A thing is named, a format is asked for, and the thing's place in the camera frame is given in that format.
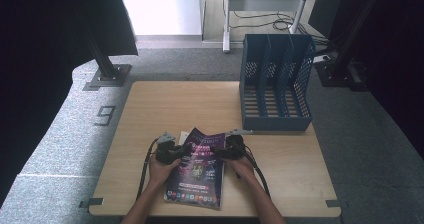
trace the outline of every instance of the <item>floor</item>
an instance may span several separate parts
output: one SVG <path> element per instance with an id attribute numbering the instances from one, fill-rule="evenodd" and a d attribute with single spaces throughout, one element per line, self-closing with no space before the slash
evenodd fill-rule
<path id="1" fill-rule="evenodd" d="M 242 46 L 234 43 L 231 53 L 223 54 L 219 29 L 205 30 L 201 43 L 143 41 L 137 43 L 139 56 L 112 57 L 114 64 L 132 65 L 121 88 L 83 91 L 97 70 L 96 63 L 75 69 L 62 109 L 1 207 L 0 223 L 119 223 L 119 217 L 95 217 L 79 204 L 94 192 L 131 84 L 137 80 L 239 80 Z M 234 31 L 232 40 L 241 41 L 244 32 L 269 33 L 243 29 Z M 374 97 L 368 92 L 324 88 L 313 69 L 307 98 L 342 215 L 289 218 L 289 223 L 424 223 L 423 159 Z M 98 116 L 102 106 L 115 106 L 115 118 L 108 126 L 95 126 L 104 121 Z"/>

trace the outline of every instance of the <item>table top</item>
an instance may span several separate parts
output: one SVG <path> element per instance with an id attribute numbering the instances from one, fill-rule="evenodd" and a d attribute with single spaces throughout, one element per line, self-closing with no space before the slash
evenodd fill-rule
<path id="1" fill-rule="evenodd" d="M 126 215 L 134 204 L 151 142 L 165 131 L 179 137 L 197 127 L 206 135 L 242 127 L 238 82 L 140 81 L 131 88 L 93 198 L 93 215 Z M 337 217 L 337 200 L 313 125 L 305 132 L 243 136 L 283 216 Z M 244 184 L 225 168 L 222 207 L 213 210 L 165 202 L 157 194 L 152 216 L 256 216 Z M 149 174 L 146 174 L 145 185 Z"/>

